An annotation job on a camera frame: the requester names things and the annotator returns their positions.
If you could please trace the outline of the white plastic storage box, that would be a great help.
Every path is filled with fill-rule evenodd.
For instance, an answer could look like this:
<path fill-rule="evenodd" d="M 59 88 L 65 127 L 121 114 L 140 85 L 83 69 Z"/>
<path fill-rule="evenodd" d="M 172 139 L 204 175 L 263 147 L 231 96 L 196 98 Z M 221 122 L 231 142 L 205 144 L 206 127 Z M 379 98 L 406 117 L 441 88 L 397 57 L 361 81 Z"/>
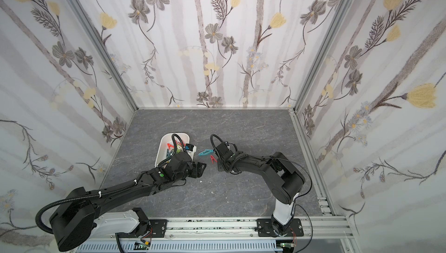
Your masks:
<path fill-rule="evenodd" d="M 165 160 L 167 157 L 172 155 L 175 149 L 175 146 L 172 142 L 172 134 L 173 133 L 167 133 L 161 138 L 155 160 L 155 165 L 154 165 L 155 167 L 157 167 L 158 164 L 161 163 L 163 160 Z M 190 137 L 187 133 L 176 133 L 176 134 L 182 139 L 184 144 L 189 143 Z"/>

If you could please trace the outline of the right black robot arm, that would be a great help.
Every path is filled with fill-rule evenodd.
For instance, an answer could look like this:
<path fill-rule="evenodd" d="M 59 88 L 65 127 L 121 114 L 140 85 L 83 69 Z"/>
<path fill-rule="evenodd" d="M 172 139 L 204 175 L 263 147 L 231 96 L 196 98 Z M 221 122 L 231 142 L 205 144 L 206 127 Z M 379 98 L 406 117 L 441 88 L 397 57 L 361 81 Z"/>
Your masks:
<path fill-rule="evenodd" d="M 304 175 L 284 154 L 253 156 L 236 145 L 212 134 L 210 142 L 217 156 L 218 170 L 232 175 L 244 172 L 259 175 L 275 197 L 275 208 L 268 219 L 256 220 L 255 231 L 260 237 L 303 237 L 303 227 L 295 218 L 296 200 L 305 184 Z"/>

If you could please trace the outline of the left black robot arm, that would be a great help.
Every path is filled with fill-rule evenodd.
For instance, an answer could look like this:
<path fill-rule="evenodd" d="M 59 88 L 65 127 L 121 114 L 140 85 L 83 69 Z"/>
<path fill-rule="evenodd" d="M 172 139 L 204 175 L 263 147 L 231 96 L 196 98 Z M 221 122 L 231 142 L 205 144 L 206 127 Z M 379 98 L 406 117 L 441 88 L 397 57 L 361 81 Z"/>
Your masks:
<path fill-rule="evenodd" d="M 115 212 L 111 223 L 106 221 L 106 213 L 138 198 L 177 187 L 188 178 L 202 177 L 206 164 L 195 162 L 189 154 L 191 150 L 192 145 L 183 143 L 180 152 L 174 152 L 131 181 L 92 191 L 74 189 L 66 198 L 40 209 L 35 217 L 36 225 L 54 236 L 61 252 L 79 247 L 98 233 L 130 237 L 148 234 L 153 229 L 152 223 L 141 208 L 133 208 L 130 214 Z M 131 215 L 136 217 L 130 226 L 125 226 L 125 220 Z"/>

